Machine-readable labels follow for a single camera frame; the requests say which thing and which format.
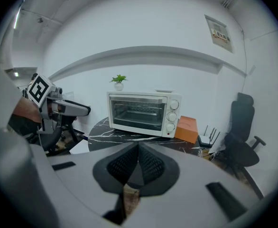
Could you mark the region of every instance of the oven handle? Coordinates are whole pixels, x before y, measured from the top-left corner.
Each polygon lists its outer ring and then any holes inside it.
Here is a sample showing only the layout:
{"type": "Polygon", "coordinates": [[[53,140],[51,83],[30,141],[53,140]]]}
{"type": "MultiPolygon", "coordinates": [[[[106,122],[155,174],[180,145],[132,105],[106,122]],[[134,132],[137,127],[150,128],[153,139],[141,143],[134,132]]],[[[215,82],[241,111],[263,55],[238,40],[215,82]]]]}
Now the oven handle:
{"type": "Polygon", "coordinates": [[[115,101],[134,101],[134,102],[147,102],[147,103],[167,103],[166,97],[157,97],[157,96],[129,96],[129,95],[110,95],[110,100],[115,101]]]}

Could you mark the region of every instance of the toaster oven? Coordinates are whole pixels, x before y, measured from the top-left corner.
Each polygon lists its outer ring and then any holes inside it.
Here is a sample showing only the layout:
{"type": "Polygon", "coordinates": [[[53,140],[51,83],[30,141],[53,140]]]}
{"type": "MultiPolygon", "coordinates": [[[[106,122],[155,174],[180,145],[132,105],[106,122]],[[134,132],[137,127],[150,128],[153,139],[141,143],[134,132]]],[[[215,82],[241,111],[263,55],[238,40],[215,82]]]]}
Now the toaster oven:
{"type": "Polygon", "coordinates": [[[108,92],[111,128],[173,138],[181,95],[172,93],[108,92]]]}

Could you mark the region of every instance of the orange box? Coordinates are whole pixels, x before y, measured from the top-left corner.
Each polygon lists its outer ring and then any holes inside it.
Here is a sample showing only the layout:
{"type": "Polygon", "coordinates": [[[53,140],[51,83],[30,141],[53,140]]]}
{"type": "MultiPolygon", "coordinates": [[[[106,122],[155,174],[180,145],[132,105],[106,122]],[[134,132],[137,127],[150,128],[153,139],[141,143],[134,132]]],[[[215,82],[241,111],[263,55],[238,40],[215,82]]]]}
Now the orange box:
{"type": "Polygon", "coordinates": [[[198,138],[196,119],[181,116],[174,137],[190,143],[196,143],[198,138]]]}

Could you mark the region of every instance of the marble table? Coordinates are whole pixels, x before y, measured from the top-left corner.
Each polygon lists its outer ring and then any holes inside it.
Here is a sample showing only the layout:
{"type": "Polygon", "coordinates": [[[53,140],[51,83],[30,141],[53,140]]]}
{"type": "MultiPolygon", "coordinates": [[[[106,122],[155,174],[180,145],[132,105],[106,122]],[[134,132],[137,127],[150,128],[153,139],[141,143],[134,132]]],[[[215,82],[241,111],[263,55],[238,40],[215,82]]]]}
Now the marble table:
{"type": "Polygon", "coordinates": [[[112,129],[109,126],[109,118],[106,117],[99,121],[91,130],[88,136],[88,149],[89,151],[101,150],[109,148],[121,143],[127,142],[139,142],[144,141],[147,143],[159,144],[161,146],[181,151],[184,153],[189,153],[193,155],[198,155],[199,144],[192,144],[176,138],[163,138],[150,136],[140,133],[132,133],[117,129],[112,129]]]}

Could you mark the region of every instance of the framed notice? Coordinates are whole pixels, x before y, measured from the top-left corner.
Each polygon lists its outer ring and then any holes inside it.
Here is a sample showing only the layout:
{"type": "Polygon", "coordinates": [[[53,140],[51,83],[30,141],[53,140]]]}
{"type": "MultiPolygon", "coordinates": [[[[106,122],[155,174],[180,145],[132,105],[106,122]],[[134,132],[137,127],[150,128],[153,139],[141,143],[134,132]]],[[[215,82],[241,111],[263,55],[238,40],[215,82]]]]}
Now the framed notice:
{"type": "Polygon", "coordinates": [[[233,53],[232,42],[226,25],[209,16],[205,16],[205,18],[210,29],[213,43],[233,53]]]}

